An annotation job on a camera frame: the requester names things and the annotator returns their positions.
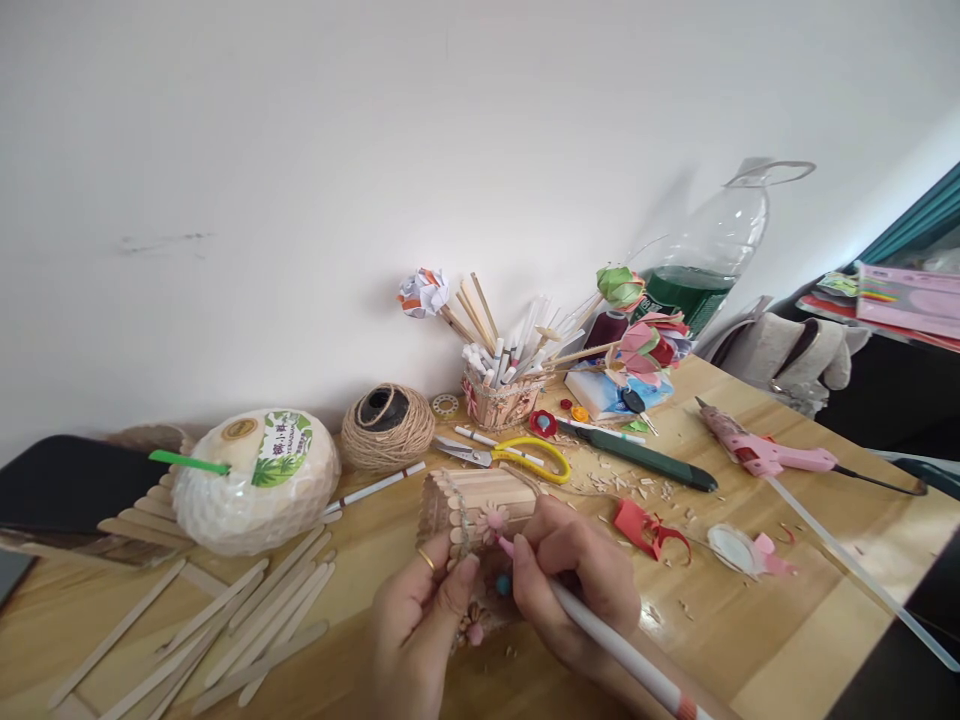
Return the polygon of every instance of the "green straw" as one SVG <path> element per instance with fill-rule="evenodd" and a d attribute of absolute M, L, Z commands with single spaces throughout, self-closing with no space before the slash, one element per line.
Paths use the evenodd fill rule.
<path fill-rule="evenodd" d="M 196 458 L 187 457 L 186 455 L 177 455 L 177 453 L 166 450 L 154 450 L 150 453 L 150 459 L 156 460 L 157 462 L 165 462 L 170 465 L 183 465 L 184 467 L 192 467 L 197 470 L 208 470 L 217 475 L 226 475 L 230 472 L 229 465 L 216 465 L 215 463 L 204 462 L 203 460 L 197 460 Z"/>

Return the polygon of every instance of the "jute twine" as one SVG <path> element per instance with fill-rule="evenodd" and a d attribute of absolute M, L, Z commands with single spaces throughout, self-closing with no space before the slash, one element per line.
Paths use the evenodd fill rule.
<path fill-rule="evenodd" d="M 360 408 L 364 401 L 378 390 L 389 390 L 390 398 L 380 414 L 364 423 L 360 419 Z M 376 425 L 383 417 L 398 393 L 405 395 L 409 402 L 403 421 L 384 432 L 367 430 L 366 428 Z M 419 460 L 427 451 L 433 441 L 435 425 L 433 412 L 423 395 L 403 385 L 383 383 L 360 398 L 347 411 L 341 435 L 343 454 L 350 464 L 359 470 L 384 473 L 399 470 Z"/>

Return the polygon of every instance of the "bottle handle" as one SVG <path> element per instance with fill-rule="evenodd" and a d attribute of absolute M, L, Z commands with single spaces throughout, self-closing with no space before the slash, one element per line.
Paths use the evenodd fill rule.
<path fill-rule="evenodd" d="M 770 170 L 778 167 L 791 168 L 796 172 L 792 176 L 788 175 L 783 180 L 773 182 L 767 180 L 766 178 L 770 175 Z M 773 185 L 783 185 L 784 183 L 794 182 L 795 180 L 802 180 L 816 169 L 816 163 L 807 160 L 777 160 L 764 165 L 757 165 L 749 170 L 737 173 L 724 183 L 723 187 L 772 187 Z M 750 182 L 749 178 L 757 178 L 757 181 Z"/>

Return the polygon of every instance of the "black phone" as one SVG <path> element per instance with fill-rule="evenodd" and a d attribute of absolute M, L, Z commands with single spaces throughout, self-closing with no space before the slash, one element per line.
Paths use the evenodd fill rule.
<path fill-rule="evenodd" d="M 169 470 L 146 453 L 53 435 L 0 469 L 0 527 L 25 533 L 100 534 Z"/>

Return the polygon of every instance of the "spool of thread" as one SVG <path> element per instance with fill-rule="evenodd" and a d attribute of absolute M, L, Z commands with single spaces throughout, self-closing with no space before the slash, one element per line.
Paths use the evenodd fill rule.
<path fill-rule="evenodd" d="M 427 451 L 435 425 L 423 395 L 402 385 L 383 383 L 358 400 L 344 417 L 343 454 L 358 470 L 399 470 Z"/>
<path fill-rule="evenodd" d="M 583 347 L 599 347 L 600 345 L 616 342 L 623 337 L 623 334 L 629 326 L 630 320 L 627 318 L 626 313 L 619 312 L 618 310 L 607 310 L 604 313 L 600 313 L 597 315 L 597 319 L 594 320 L 593 327 L 590 329 L 590 334 L 587 336 L 587 341 L 583 344 Z M 604 353 L 597 353 L 596 355 L 588 355 L 583 359 L 596 360 L 603 356 Z"/>

